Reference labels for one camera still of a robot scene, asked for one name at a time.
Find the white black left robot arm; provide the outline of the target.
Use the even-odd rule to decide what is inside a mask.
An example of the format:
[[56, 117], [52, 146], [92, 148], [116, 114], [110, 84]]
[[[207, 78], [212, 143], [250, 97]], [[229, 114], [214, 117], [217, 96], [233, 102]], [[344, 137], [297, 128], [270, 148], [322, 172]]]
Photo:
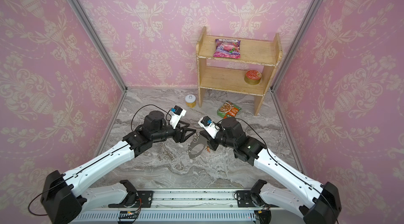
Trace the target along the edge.
[[79, 214], [103, 206], [141, 208], [142, 199], [128, 180], [111, 186], [91, 188], [110, 171], [145, 151], [154, 143], [172, 139], [183, 143], [196, 133], [181, 120], [186, 111], [170, 111], [170, 120], [161, 111], [152, 111], [143, 124], [134, 128], [109, 150], [67, 172], [50, 173], [44, 183], [40, 202], [53, 224], [68, 224]]

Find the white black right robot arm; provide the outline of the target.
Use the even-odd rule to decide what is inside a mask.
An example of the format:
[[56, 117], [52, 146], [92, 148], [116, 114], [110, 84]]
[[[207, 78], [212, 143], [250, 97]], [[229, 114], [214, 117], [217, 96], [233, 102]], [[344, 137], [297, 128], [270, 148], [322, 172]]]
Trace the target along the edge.
[[211, 150], [216, 151], [219, 146], [230, 148], [236, 159], [265, 172], [284, 186], [278, 188], [258, 180], [249, 191], [252, 204], [282, 208], [299, 216], [306, 224], [338, 223], [342, 211], [338, 188], [330, 182], [322, 184], [285, 163], [260, 136], [247, 136], [240, 122], [229, 117], [215, 123], [205, 116], [198, 124]]

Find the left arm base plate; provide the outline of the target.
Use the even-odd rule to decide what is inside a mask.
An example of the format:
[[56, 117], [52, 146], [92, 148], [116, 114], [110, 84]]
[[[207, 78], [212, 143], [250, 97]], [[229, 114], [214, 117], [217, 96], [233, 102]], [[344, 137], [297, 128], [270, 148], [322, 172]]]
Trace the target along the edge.
[[129, 192], [119, 204], [109, 204], [109, 208], [150, 208], [153, 201], [154, 191], [140, 190], [137, 193]]

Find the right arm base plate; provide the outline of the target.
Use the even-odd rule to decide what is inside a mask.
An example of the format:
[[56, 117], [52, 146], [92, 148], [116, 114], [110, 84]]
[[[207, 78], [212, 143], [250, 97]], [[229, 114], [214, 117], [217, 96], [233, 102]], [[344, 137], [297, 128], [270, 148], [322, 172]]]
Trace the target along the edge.
[[237, 190], [234, 193], [239, 208], [268, 208], [269, 204], [265, 203], [259, 194], [250, 190]]

